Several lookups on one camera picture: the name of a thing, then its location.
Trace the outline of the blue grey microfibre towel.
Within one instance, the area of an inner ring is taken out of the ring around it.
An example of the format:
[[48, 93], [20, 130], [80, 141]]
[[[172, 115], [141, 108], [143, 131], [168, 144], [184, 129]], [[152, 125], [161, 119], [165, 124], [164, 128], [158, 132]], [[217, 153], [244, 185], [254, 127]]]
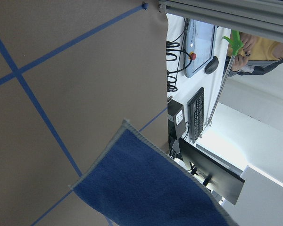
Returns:
[[71, 189], [120, 226], [235, 225], [205, 186], [127, 120]]

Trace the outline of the black dock box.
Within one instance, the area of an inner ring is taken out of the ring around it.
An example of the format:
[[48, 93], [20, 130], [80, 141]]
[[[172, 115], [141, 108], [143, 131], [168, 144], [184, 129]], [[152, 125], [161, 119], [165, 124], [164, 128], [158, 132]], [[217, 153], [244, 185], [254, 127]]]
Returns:
[[186, 131], [183, 104], [171, 99], [167, 105], [167, 114], [169, 136], [178, 139]]

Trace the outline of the black keyboard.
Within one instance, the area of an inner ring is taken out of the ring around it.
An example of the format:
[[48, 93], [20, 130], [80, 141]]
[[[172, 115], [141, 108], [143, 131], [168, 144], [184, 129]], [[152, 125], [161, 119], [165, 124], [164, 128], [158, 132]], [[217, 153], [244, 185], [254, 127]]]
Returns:
[[192, 143], [200, 137], [204, 125], [204, 88], [201, 87], [188, 102], [189, 134]]

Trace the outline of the black computer mouse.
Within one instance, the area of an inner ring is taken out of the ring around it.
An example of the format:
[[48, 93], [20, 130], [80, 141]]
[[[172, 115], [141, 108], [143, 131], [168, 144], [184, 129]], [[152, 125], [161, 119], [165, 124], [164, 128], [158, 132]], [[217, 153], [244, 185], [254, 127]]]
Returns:
[[213, 73], [219, 66], [219, 59], [217, 56], [213, 56], [212, 60], [206, 65], [204, 72], [205, 74]]

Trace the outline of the grey teach pendant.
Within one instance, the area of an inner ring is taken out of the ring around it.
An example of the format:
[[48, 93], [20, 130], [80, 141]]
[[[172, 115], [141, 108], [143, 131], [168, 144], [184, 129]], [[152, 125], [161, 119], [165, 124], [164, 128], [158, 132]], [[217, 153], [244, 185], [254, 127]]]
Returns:
[[185, 37], [185, 76], [191, 78], [213, 59], [217, 26], [189, 19]]

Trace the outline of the black monitor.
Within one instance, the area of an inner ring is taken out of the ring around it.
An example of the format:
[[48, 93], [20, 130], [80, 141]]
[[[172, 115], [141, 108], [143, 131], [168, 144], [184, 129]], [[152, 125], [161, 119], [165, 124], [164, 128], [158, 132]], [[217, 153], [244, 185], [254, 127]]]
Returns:
[[216, 193], [235, 205], [245, 180], [184, 139], [180, 138], [178, 141], [180, 154], [186, 168], [191, 170], [193, 174], [202, 176], [204, 186], [211, 185]]

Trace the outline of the person in yellow shirt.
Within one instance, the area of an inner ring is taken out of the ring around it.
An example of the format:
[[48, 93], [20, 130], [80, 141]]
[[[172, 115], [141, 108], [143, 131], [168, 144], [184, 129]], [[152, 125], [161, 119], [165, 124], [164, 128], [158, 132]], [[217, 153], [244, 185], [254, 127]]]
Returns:
[[265, 75], [283, 63], [283, 43], [240, 32], [243, 43], [229, 70], [235, 75]]

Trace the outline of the green handled reacher grabber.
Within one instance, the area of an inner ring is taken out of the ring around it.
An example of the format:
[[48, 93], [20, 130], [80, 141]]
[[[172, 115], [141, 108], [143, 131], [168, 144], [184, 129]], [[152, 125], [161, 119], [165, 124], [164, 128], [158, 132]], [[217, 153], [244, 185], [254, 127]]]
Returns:
[[210, 113], [210, 116], [209, 118], [207, 119], [206, 121], [206, 126], [211, 126], [212, 124], [212, 119], [213, 119], [213, 115], [215, 113], [215, 110], [216, 110], [216, 107], [217, 107], [217, 104], [218, 104], [218, 101], [220, 99], [220, 96], [222, 94], [222, 91], [224, 89], [224, 86], [225, 86], [225, 83], [226, 83], [226, 80], [228, 78], [228, 75], [230, 73], [230, 70], [232, 68], [232, 65], [234, 63], [234, 60], [235, 60], [235, 57], [237, 56], [239, 50], [244, 46], [243, 42], [241, 41], [240, 39], [240, 33], [239, 31], [236, 31], [236, 30], [232, 30], [232, 37], [231, 38], [228, 38], [226, 36], [223, 37], [225, 40], [228, 41], [228, 43], [230, 44], [231, 48], [232, 48], [232, 54], [231, 54], [231, 57], [230, 57], [230, 60], [229, 60], [229, 63], [228, 63], [228, 66], [226, 68], [226, 71], [223, 75], [223, 79], [222, 79], [222, 83], [221, 83], [221, 86], [220, 86], [220, 89], [219, 89], [219, 92], [218, 92], [218, 95], [216, 97], [216, 100], [215, 100], [215, 103], [213, 105], [213, 108], [212, 108], [212, 111]]

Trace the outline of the aluminium extrusion frame beam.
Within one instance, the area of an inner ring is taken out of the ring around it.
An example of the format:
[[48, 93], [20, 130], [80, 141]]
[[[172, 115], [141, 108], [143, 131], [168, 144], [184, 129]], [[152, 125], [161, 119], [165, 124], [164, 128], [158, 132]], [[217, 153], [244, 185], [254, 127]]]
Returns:
[[283, 43], [281, 0], [160, 0], [159, 11]]

